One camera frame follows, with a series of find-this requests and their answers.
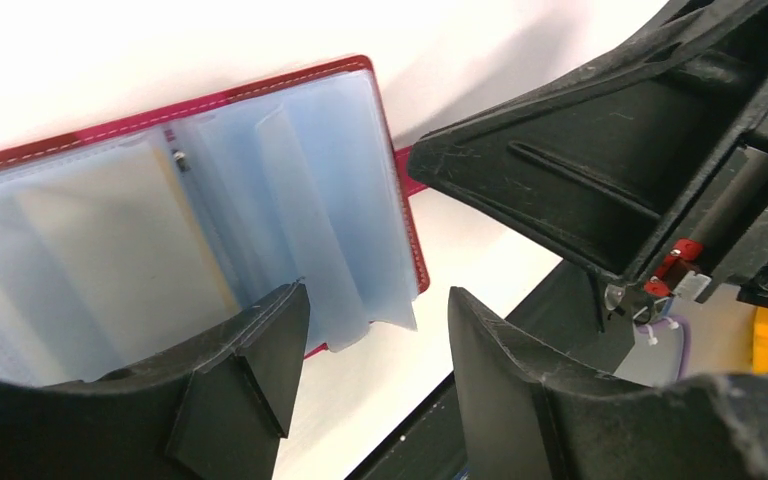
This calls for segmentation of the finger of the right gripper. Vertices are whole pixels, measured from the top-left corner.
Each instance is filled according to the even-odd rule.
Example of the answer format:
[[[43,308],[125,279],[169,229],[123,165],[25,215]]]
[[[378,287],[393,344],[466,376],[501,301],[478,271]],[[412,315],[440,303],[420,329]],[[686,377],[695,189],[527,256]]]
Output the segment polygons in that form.
[[[758,95],[768,1],[670,1],[613,50],[422,137],[409,175],[618,285],[636,285],[659,217],[635,165],[668,100]]]

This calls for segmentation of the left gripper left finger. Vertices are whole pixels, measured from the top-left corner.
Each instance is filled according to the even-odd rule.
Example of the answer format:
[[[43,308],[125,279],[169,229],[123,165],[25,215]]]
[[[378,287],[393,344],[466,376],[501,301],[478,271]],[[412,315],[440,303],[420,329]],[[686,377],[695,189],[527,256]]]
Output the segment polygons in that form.
[[[270,478],[309,318],[294,282],[96,381],[0,381],[0,479]]]

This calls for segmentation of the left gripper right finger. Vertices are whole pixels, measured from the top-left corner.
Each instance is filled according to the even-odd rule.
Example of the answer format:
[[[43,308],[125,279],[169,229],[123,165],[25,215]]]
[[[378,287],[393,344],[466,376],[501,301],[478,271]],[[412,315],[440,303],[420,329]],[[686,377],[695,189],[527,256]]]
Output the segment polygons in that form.
[[[626,381],[461,287],[448,329],[473,479],[768,479],[768,375]]]

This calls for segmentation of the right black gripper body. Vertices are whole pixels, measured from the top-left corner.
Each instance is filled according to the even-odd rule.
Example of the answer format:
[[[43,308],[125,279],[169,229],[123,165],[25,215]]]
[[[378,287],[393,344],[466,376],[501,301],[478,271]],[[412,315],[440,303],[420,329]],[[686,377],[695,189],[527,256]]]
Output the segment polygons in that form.
[[[659,217],[637,289],[703,303],[768,264],[768,107],[682,95],[658,109],[635,165]]]

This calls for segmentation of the red leather card holder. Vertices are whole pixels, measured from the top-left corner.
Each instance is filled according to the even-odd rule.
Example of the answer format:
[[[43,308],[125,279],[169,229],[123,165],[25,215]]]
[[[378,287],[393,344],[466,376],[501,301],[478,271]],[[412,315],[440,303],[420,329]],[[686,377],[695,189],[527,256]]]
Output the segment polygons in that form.
[[[0,379],[96,379],[298,279],[305,355],[414,329],[405,162],[363,55],[0,150]]]

